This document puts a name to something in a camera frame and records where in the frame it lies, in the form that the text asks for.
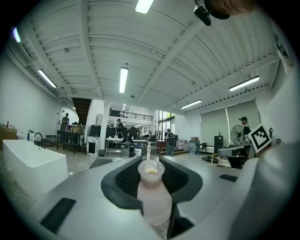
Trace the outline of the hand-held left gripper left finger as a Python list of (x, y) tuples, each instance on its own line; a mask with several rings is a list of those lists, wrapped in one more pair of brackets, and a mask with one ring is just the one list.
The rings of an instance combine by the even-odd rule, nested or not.
[[(140, 210), (121, 209), (101, 190), (105, 175), (137, 157), (114, 161), (68, 177), (30, 207), (29, 226), (38, 240), (162, 240), (143, 219)], [(62, 199), (75, 200), (56, 233), (41, 222)]]

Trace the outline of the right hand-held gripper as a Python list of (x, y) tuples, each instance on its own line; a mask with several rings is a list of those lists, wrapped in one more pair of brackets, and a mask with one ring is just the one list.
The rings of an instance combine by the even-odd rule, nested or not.
[(241, 169), (247, 160), (257, 158), (271, 146), (272, 134), (273, 128), (266, 130), (260, 124), (245, 137), (243, 144), (220, 148), (218, 155), (227, 157), (232, 168)]

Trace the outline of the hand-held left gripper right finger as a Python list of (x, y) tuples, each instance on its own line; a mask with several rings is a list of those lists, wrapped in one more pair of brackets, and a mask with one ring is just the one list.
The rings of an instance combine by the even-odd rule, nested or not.
[(229, 240), (238, 207), (230, 194), (242, 170), (160, 156), (163, 182), (172, 197), (167, 240)]

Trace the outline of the small brown object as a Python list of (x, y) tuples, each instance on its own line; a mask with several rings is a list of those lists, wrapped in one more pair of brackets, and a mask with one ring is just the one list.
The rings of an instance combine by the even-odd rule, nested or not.
[(172, 211), (172, 197), (162, 181), (165, 167), (158, 160), (145, 160), (138, 172), (137, 199), (142, 202), (143, 218), (165, 240)]

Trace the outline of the wooden chair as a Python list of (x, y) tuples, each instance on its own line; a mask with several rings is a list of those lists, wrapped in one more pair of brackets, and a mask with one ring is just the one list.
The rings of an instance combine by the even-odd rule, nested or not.
[(211, 156), (211, 161), (210, 163), (213, 165), (213, 164), (216, 164), (216, 165), (220, 165), (221, 164), (221, 158), (220, 156), (217, 154), (217, 153), (214, 153), (212, 154)]

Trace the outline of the black tall appliance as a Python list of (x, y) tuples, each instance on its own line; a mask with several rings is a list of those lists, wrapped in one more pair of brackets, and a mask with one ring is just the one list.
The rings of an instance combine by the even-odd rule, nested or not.
[(214, 153), (218, 153), (218, 150), (223, 148), (223, 136), (219, 133), (214, 136)]

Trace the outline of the standing floor fan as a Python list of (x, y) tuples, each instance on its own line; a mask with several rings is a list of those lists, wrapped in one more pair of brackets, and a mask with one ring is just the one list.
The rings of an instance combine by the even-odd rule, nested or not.
[(238, 145), (241, 141), (243, 141), (243, 129), (242, 125), (236, 125), (231, 129), (230, 137), (233, 144)]

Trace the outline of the grey roller blind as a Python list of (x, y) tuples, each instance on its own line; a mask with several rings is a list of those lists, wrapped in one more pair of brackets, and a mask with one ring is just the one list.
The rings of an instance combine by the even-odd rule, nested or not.
[(220, 109), (203, 113), (201, 118), (202, 142), (214, 146), (214, 137), (223, 136), (223, 146), (229, 145), (229, 127), (226, 110)]
[(229, 127), (229, 144), (232, 145), (230, 133), (236, 125), (242, 125), (240, 118), (247, 117), (250, 129), (254, 129), (261, 123), (259, 111), (255, 100), (227, 107), (226, 109), (228, 127)]

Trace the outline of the white bathtub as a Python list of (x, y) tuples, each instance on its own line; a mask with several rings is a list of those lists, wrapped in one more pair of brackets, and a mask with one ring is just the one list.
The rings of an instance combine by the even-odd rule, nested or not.
[(66, 156), (27, 140), (3, 140), (5, 167), (33, 200), (69, 177)]

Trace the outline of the marble pillar with black opening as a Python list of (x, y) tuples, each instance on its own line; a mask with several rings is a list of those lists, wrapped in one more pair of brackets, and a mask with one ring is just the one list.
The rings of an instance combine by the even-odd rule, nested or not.
[(104, 102), (102, 100), (92, 100), (87, 116), (85, 128), (85, 142), (88, 157), (97, 158), (100, 153), (100, 133), (104, 112)]

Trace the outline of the black cluttered table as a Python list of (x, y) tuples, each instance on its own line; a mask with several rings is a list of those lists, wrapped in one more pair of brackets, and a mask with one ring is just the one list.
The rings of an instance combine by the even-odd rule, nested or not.
[(57, 148), (61, 145), (64, 149), (66, 145), (69, 145), (75, 154), (76, 151), (80, 151), (83, 137), (83, 127), (81, 125), (67, 125), (65, 130), (57, 131)]

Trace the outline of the white metal table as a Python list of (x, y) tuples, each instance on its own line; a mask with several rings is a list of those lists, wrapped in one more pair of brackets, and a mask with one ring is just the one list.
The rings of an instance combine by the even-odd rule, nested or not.
[[(115, 149), (110, 150), (110, 148), (109, 148), (110, 143), (114, 143), (116, 145)], [(122, 139), (113, 138), (113, 137), (106, 138), (106, 140), (105, 140), (105, 156), (107, 156), (108, 152), (120, 153), (120, 156), (122, 156)]]

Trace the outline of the black bathtub faucet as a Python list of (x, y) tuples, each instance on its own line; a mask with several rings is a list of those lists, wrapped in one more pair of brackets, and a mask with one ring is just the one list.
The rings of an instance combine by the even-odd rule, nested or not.
[(43, 139), (42, 134), (41, 133), (35, 133), (34, 137), (35, 137), (34, 144), (38, 147), (41, 147), (41, 148), (45, 149), (45, 141)]

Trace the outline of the dark wooden staircase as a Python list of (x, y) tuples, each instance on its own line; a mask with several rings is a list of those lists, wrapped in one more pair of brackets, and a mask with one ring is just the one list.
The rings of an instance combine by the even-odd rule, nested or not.
[(75, 107), (75, 111), (79, 118), (79, 123), (85, 126), (87, 122), (91, 99), (73, 97), (72, 100)]

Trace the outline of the black mezzanine railing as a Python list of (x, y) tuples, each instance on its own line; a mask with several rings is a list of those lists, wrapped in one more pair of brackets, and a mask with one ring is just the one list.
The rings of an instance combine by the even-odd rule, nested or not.
[(110, 110), (108, 117), (117, 118), (117, 119), (127, 119), (127, 120), (139, 120), (139, 121), (153, 121), (153, 116), (145, 115), (140, 113), (125, 112), (119, 110)]

